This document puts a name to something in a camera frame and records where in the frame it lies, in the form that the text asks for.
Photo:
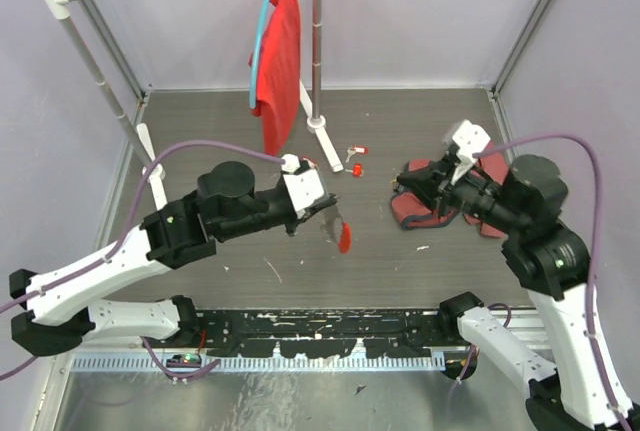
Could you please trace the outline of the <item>keyring with red tag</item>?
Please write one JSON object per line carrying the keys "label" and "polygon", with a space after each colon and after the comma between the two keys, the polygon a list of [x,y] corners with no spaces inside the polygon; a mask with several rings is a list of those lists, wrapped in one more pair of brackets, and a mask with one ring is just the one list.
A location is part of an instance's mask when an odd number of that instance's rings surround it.
{"label": "keyring with red tag", "polygon": [[352,245],[353,235],[351,227],[344,220],[336,206],[329,207],[322,212],[322,230],[327,239],[335,244],[341,254],[347,254]]}

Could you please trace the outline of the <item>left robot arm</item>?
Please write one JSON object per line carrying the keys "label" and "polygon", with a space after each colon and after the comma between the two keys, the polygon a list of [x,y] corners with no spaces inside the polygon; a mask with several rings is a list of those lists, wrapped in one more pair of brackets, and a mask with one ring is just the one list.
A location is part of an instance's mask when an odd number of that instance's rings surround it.
{"label": "left robot arm", "polygon": [[111,294],[209,258],[231,239],[274,227],[294,235],[300,224],[336,202],[306,159],[282,170],[275,186],[263,191],[256,190],[246,164],[219,164],[198,178],[195,191],[146,216],[111,245],[48,273],[13,272],[10,294],[23,310],[11,319],[11,338],[36,357],[101,338],[144,337],[191,346],[201,332],[191,299],[118,302]]}

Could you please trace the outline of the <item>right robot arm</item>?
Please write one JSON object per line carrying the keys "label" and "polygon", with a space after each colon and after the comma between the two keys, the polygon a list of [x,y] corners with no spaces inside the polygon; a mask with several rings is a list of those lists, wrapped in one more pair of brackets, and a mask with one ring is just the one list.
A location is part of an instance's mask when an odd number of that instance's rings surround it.
{"label": "right robot arm", "polygon": [[442,339],[478,347],[518,388],[538,430],[638,429],[639,406],[608,351],[600,359],[592,354],[589,333],[599,321],[585,309],[590,255],[560,219],[568,188],[558,167],[541,156],[519,156],[501,183],[479,168],[452,183],[453,169],[453,157],[445,156],[396,182],[433,213],[458,210],[505,234],[501,252],[538,312],[553,358],[532,351],[469,293],[441,304]]}

